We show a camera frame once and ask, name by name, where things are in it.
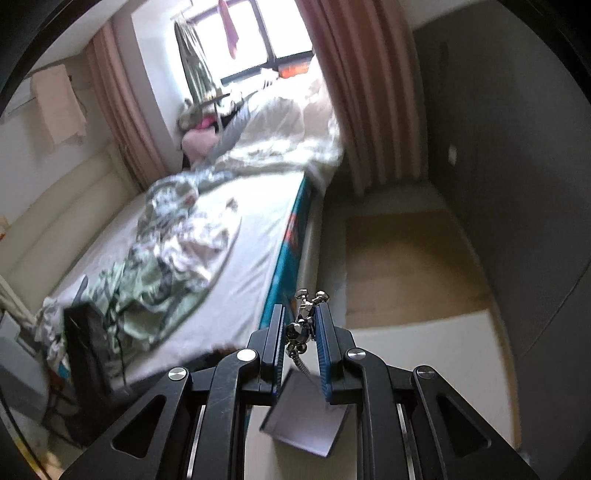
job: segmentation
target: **cream headboard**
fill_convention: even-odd
[[[0,275],[30,312],[138,193],[110,144],[54,183],[11,225],[0,242]]]

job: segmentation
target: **black metal arm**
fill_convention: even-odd
[[[315,307],[324,393],[356,404],[364,480],[537,479],[513,448],[431,367],[389,367]],[[171,370],[63,474],[63,480],[243,478],[247,405],[271,405],[285,309],[217,367]]]

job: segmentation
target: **pillow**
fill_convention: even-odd
[[[195,170],[196,167],[203,163],[205,156],[218,141],[219,136],[214,128],[208,128],[207,130],[189,130],[185,133],[181,142],[181,147],[189,159],[191,170]]]

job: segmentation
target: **metal chain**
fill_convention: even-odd
[[[305,353],[306,343],[310,338],[316,340],[316,325],[314,319],[314,308],[329,299],[329,296],[319,291],[316,297],[309,300],[308,291],[305,289],[296,292],[295,297],[300,300],[295,322],[290,323],[286,328],[287,355],[292,359],[296,367],[310,380],[312,375],[306,364],[301,360],[300,354]]]
[[[289,356],[289,358],[291,358],[291,360],[294,362],[294,364],[300,370],[300,372],[302,372],[305,376],[307,376],[310,380],[312,380],[310,370],[308,369],[306,364],[300,358],[300,354],[298,352],[296,352],[295,349],[292,349],[290,347],[291,347],[291,345],[287,346],[287,356]]]

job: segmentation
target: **window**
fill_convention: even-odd
[[[278,70],[312,57],[312,43],[294,0],[228,0],[238,32],[236,59],[228,52],[217,6],[194,17],[197,36],[214,76],[228,84],[260,72]]]

